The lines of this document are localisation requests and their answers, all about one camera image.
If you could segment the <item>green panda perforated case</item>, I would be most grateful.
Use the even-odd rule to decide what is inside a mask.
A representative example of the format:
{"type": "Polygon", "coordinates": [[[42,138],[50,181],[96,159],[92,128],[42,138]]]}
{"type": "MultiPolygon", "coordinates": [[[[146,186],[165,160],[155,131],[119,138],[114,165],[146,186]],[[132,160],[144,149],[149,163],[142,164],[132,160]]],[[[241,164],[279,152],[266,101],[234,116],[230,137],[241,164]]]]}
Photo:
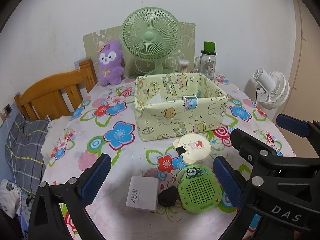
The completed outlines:
{"type": "Polygon", "coordinates": [[[220,184],[208,166],[201,164],[187,166],[180,170],[177,179],[180,201],[186,211],[202,213],[221,202],[220,184]]]}

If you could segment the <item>cream round bear mirror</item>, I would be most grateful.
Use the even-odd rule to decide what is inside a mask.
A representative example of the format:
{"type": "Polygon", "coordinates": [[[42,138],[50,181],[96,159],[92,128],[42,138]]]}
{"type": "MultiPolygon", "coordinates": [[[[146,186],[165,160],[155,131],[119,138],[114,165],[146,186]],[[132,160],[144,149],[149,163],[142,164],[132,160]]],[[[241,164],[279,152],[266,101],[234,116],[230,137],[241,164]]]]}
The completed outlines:
{"type": "Polygon", "coordinates": [[[206,160],[212,149],[209,140],[196,133],[189,133],[176,139],[172,146],[186,165],[206,160]]]}

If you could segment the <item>black car key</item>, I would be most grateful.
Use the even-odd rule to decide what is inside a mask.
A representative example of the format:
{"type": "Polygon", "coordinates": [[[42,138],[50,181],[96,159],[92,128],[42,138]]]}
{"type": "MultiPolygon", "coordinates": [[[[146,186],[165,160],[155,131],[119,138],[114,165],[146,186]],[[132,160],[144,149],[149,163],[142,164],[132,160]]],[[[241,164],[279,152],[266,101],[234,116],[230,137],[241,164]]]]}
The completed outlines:
{"type": "Polygon", "coordinates": [[[177,187],[171,186],[158,195],[158,203],[162,207],[173,207],[180,200],[177,187]]]}

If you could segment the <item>white 45W charger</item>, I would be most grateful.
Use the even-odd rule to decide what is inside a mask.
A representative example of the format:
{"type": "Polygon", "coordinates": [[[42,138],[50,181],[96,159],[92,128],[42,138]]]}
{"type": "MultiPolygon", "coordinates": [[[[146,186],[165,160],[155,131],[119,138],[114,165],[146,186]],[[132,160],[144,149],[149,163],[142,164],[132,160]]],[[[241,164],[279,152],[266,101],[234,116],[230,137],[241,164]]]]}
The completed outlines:
{"type": "Polygon", "coordinates": [[[158,204],[158,190],[158,178],[132,176],[127,194],[126,206],[155,212],[158,204]]]}

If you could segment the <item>white clip fan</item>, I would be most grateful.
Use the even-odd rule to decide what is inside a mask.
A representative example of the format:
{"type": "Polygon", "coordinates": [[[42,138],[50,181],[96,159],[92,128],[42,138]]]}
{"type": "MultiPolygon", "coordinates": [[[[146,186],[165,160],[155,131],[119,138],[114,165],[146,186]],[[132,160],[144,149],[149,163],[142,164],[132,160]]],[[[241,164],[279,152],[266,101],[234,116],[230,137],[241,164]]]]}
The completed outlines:
{"type": "Polygon", "coordinates": [[[253,74],[253,79],[260,86],[258,101],[264,109],[277,109],[289,97],[290,85],[283,73],[278,71],[268,73],[258,68],[253,74]]]}

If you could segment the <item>floral tablecloth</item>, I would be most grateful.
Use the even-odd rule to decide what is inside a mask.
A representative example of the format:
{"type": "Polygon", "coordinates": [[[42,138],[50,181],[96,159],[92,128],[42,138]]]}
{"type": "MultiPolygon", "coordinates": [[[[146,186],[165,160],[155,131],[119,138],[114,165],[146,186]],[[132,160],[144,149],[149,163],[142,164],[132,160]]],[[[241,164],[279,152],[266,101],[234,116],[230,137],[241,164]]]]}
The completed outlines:
{"type": "MultiPolygon", "coordinates": [[[[214,83],[228,94],[227,110],[218,129],[202,132],[211,152],[204,164],[211,167],[218,155],[245,178],[251,166],[232,147],[230,133],[240,128],[274,148],[278,155],[294,151],[268,116],[236,85],[218,75],[214,83]]],[[[95,87],[86,96],[55,141],[44,173],[49,184],[79,177],[103,153],[112,167],[94,202],[86,210],[105,239],[218,239],[236,215],[226,195],[213,209],[194,214],[181,203],[158,206],[155,212],[126,206],[132,176],[159,179],[159,191],[175,186],[185,163],[173,149],[176,139],[143,141],[135,120],[134,82],[119,87],[95,87]]]]}

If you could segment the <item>grey plaid pillow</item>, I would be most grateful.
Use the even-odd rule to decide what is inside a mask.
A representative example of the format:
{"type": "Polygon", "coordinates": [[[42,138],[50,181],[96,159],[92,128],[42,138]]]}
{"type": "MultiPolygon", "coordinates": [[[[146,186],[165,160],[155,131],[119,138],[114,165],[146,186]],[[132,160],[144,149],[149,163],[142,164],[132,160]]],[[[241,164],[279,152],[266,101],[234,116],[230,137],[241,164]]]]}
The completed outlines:
{"type": "Polygon", "coordinates": [[[21,113],[13,122],[5,143],[5,158],[16,184],[35,194],[44,175],[42,147],[49,120],[30,120],[21,113]]]}

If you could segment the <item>yellow cartoon storage box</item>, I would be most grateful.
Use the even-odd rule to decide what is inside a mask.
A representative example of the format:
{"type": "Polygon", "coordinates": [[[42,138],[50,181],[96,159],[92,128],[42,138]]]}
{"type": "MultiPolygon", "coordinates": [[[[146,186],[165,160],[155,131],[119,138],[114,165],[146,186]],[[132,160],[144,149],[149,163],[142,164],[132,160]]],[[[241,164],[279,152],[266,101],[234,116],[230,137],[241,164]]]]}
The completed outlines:
{"type": "Polygon", "coordinates": [[[219,128],[228,95],[201,73],[139,76],[135,119],[143,141],[181,137],[219,128]]]}

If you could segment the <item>glass mug jar green lid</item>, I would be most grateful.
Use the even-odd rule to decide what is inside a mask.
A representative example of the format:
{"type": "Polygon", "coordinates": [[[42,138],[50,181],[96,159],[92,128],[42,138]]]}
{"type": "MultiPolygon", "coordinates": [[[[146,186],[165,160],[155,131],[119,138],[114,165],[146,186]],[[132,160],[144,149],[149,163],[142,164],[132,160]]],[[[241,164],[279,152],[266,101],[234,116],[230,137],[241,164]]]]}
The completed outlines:
{"type": "Polygon", "coordinates": [[[213,80],[216,67],[215,42],[205,41],[201,56],[195,57],[194,70],[213,80]]]}

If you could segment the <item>cotton swab container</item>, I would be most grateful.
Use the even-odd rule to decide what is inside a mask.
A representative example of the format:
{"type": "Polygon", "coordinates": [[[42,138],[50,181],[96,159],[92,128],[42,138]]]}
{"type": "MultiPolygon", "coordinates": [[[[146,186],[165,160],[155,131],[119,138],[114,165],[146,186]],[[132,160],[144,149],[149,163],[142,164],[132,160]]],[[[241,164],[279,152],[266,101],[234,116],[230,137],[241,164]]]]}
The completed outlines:
{"type": "Polygon", "coordinates": [[[178,61],[178,72],[188,73],[190,72],[190,62],[189,60],[179,60],[178,61]]]}

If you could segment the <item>beige cartoon backboard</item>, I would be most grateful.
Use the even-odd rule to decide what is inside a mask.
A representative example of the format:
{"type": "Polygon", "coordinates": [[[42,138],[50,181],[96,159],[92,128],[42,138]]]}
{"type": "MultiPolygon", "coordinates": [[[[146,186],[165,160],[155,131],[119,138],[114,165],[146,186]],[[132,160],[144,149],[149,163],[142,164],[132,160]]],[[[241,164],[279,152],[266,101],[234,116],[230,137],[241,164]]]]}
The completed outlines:
{"type": "MultiPolygon", "coordinates": [[[[167,70],[175,70],[180,60],[188,60],[191,66],[194,64],[196,24],[180,22],[178,25],[181,40],[176,50],[163,61],[163,68],[167,70]]],[[[86,57],[92,59],[96,73],[99,69],[99,48],[113,40],[119,41],[121,31],[122,27],[117,26],[83,36],[86,57]]],[[[124,76],[145,74],[155,69],[154,62],[141,61],[130,54],[125,48],[122,48],[122,51],[124,76]]]]}

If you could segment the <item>green desk fan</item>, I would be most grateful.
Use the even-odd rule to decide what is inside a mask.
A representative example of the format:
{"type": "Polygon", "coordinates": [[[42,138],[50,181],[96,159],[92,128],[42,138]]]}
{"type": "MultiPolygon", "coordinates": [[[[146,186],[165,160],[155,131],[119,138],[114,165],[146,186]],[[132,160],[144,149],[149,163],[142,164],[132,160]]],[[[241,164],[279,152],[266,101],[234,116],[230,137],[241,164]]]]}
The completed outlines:
{"type": "Polygon", "coordinates": [[[150,74],[163,74],[163,63],[180,43],[176,17],[167,10],[144,7],[131,13],[123,23],[121,42],[140,61],[155,63],[150,74]]]}

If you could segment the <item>purple plush bunny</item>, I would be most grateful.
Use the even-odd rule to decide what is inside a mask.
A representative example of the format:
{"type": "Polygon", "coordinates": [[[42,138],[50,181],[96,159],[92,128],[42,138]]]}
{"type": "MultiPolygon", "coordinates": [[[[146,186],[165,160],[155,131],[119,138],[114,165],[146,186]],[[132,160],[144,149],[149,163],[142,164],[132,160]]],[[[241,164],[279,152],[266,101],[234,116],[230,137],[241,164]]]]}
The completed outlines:
{"type": "Polygon", "coordinates": [[[120,41],[115,40],[101,45],[98,49],[98,83],[100,86],[118,85],[121,83],[124,68],[122,67],[123,51],[120,41]]]}

